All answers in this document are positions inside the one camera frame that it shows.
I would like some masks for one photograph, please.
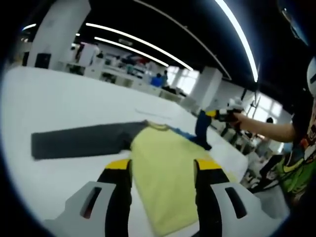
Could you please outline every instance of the hand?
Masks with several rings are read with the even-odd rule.
[[[237,124],[239,124],[239,127],[240,127],[242,125],[242,122],[248,118],[247,116],[245,116],[241,113],[234,113],[234,116],[235,116],[237,121],[230,123],[230,125],[233,127],[237,126]]]

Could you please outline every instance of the table surface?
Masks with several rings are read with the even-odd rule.
[[[84,67],[84,68],[86,67],[86,66],[83,66],[83,65],[76,63],[76,62],[64,62],[64,61],[60,61],[60,62],[66,64],[66,65],[80,66],[80,67]]]
[[[8,71],[2,85],[1,129],[5,161],[12,182],[38,220],[56,218],[65,201],[88,181],[96,181],[104,167],[126,158],[117,155],[34,161],[31,134],[96,124],[151,120],[194,134],[196,118],[178,104],[136,90],[90,78],[17,67]],[[210,155],[240,181],[247,159],[215,131],[207,140]],[[133,185],[129,236],[155,236]],[[169,237],[192,236],[198,222]]]

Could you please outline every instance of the linear light fixture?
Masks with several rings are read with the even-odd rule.
[[[212,53],[211,50],[209,50],[209,48],[198,38],[196,37],[191,31],[188,30],[187,27],[181,25],[178,21],[176,21],[175,19],[173,19],[171,16],[169,16],[168,14],[164,13],[163,11],[159,10],[158,8],[149,5],[148,3],[145,3],[141,0],[134,0],[134,2],[137,2],[139,4],[142,4],[145,7],[148,7],[156,12],[158,12],[159,14],[163,15],[164,17],[168,18],[170,21],[172,21],[173,23],[177,24],[179,27],[181,27],[182,30],[184,30],[185,32],[187,32],[191,37],[193,37],[214,59],[215,61],[218,63],[218,65],[222,68],[222,70],[226,73],[226,75],[228,76],[229,80],[232,80],[232,77],[229,75],[229,73],[227,72],[227,70],[224,68],[223,64],[221,64],[221,62],[217,59],[216,55],[214,53]]]
[[[253,79],[255,82],[257,82],[258,81],[258,72],[257,72],[257,68],[256,68],[256,63],[255,63],[255,60],[253,58],[249,43],[247,41],[247,38],[246,38],[245,34],[243,33],[239,22],[237,21],[237,19],[235,18],[234,14],[229,9],[227,4],[224,2],[224,0],[215,0],[215,1],[221,7],[221,9],[226,14],[228,19],[231,21],[233,27],[235,28],[235,30],[236,30],[236,32],[237,32],[237,34],[242,42],[242,45],[246,51],[246,54],[247,54],[247,57],[248,57],[248,60],[249,60],[250,66],[251,66]]]
[[[184,67],[186,67],[187,69],[189,69],[190,71],[193,71],[193,68],[191,68],[188,64],[186,64],[185,62],[181,61],[180,59],[176,58],[175,56],[171,55],[170,53],[164,51],[163,49],[151,44],[151,43],[148,43],[147,41],[144,41],[140,38],[137,38],[135,36],[132,36],[130,34],[127,34],[127,33],[124,33],[122,31],[118,31],[118,30],[115,30],[115,29],[112,29],[112,28],[109,28],[109,27],[105,27],[105,26],[100,26],[100,25],[96,25],[96,24],[91,24],[91,23],[86,23],[87,26],[91,26],[91,27],[95,27],[95,28],[100,28],[100,29],[103,29],[103,30],[107,30],[107,31],[111,31],[111,32],[114,32],[114,33],[117,33],[117,34],[120,34],[122,36],[126,36],[126,37],[129,37],[133,40],[136,40],[138,42],[141,42],[151,48],[154,48],[155,50],[159,51],[160,53],[163,53],[164,55],[167,55],[168,57],[172,58],[174,61],[180,63],[181,65],[183,65]]]
[[[24,30],[26,30],[26,29],[28,29],[28,28],[32,28],[32,27],[34,27],[34,26],[36,26],[36,24],[31,24],[31,25],[29,25],[29,26],[26,26],[26,27],[24,27],[24,28],[22,29],[22,31],[24,31]]]
[[[116,42],[114,42],[114,41],[110,41],[110,40],[107,40],[107,39],[99,38],[99,37],[94,37],[94,39],[95,39],[95,40],[99,40],[99,41],[103,41],[103,42],[106,42],[106,43],[111,43],[111,44],[114,44],[114,45],[119,46],[119,47],[122,47],[122,48],[126,48],[126,49],[128,49],[128,50],[130,50],[130,51],[133,51],[133,52],[138,53],[138,54],[140,54],[140,55],[143,55],[143,56],[145,56],[145,57],[147,57],[147,58],[150,58],[150,59],[152,59],[152,60],[154,60],[154,61],[156,61],[156,62],[158,62],[158,63],[164,65],[165,67],[169,67],[169,65],[166,64],[166,63],[164,63],[163,61],[161,61],[161,60],[159,60],[159,59],[157,59],[157,58],[154,58],[154,57],[152,57],[152,56],[150,56],[150,55],[148,55],[148,54],[146,54],[146,53],[143,53],[143,52],[141,52],[141,51],[139,51],[139,50],[137,50],[137,49],[128,47],[128,46],[123,45],[123,44],[120,44],[120,43],[116,43]]]

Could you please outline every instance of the ceiling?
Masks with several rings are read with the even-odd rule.
[[[144,0],[192,32],[216,55],[228,74],[190,34],[162,14],[133,0],[90,0],[92,11],[85,23],[93,23],[131,34],[148,41],[187,63],[196,70],[217,67],[232,83],[260,90],[278,100],[292,112],[292,104],[304,93],[306,71],[311,59],[303,43],[295,39],[289,24],[279,13],[275,0],[225,0],[243,29],[259,68],[258,83],[243,45],[231,22],[215,0]],[[38,12],[30,24],[40,24],[48,6]],[[33,35],[37,27],[30,28]],[[126,39],[133,48],[169,65],[181,66],[166,55],[129,38],[82,25],[77,41],[94,42],[94,37],[118,42]]]

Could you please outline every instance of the column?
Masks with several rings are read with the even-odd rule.
[[[197,105],[206,109],[213,100],[222,81],[223,74],[216,68],[205,67],[190,94]]]
[[[76,33],[91,7],[89,0],[58,0],[44,17],[32,43],[27,66],[34,67],[37,54],[51,54],[49,69],[56,70],[58,61],[74,42]]]
[[[171,84],[172,88],[176,88],[177,87],[182,73],[183,73],[183,69],[179,69],[179,71],[177,72],[177,74],[176,74],[176,76],[175,76],[175,78],[174,78],[174,80],[173,80],[173,82]]]

